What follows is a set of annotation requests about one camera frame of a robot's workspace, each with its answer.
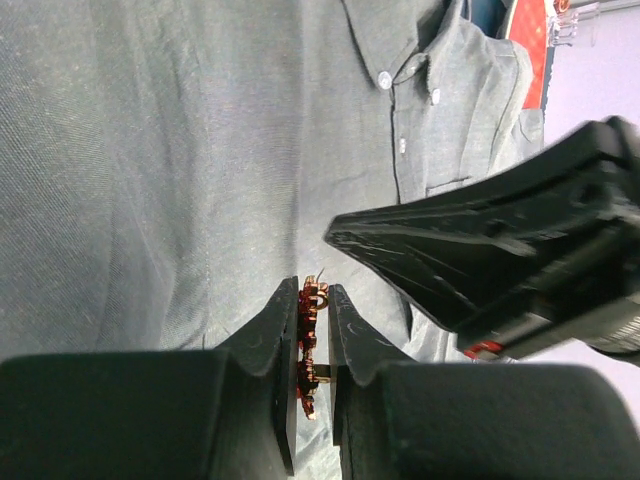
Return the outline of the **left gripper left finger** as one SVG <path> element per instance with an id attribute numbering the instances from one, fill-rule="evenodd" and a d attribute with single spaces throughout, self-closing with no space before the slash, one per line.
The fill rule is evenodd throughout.
<path id="1" fill-rule="evenodd" d="M 298 281 L 212 349 L 50 354 L 1 366 L 5 479 L 294 473 Z"/>

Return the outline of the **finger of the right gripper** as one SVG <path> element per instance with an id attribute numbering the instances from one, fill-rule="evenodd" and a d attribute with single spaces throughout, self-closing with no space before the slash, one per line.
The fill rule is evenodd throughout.
<path id="1" fill-rule="evenodd" d="M 472 185 L 408 204 L 335 217 L 326 242 L 364 264 L 447 330 L 460 330 L 537 268 L 571 246 L 568 225 L 537 213 L 565 183 L 611 157 L 612 134 L 590 121 L 515 167 Z"/>

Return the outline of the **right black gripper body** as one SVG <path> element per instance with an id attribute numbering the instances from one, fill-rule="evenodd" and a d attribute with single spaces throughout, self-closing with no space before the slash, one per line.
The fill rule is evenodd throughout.
<path id="1" fill-rule="evenodd" d="M 523 358 L 576 339 L 609 358 L 639 355 L 639 135 L 623 119 L 603 128 L 614 152 L 603 153 L 537 213 L 568 225 L 571 241 L 514 293 L 475 315 L 458 333 L 471 358 Z"/>

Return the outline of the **grey button shirt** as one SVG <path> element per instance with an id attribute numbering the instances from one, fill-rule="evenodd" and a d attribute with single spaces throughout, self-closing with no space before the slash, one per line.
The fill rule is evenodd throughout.
<path id="1" fill-rule="evenodd" d="M 462 1 L 3 2 L 2 357 L 214 347 L 320 273 L 459 360 L 323 236 L 520 161 L 531 81 Z"/>

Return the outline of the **orange flower brooch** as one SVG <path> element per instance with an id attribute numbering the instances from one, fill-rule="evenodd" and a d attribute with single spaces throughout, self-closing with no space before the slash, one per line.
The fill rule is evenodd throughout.
<path id="1" fill-rule="evenodd" d="M 314 395 L 321 383 L 313 358 L 317 347 L 316 325 L 318 313 L 329 303 L 329 285 L 320 280 L 322 273 L 323 270 L 306 276 L 298 293 L 296 395 L 305 417 L 311 421 L 316 419 Z"/>

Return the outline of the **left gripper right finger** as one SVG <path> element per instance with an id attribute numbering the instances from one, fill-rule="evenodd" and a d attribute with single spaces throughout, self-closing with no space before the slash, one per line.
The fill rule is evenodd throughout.
<path id="1" fill-rule="evenodd" d="M 419 363 L 329 291 L 333 440 L 346 479 L 630 479 L 634 425 L 574 365 Z"/>

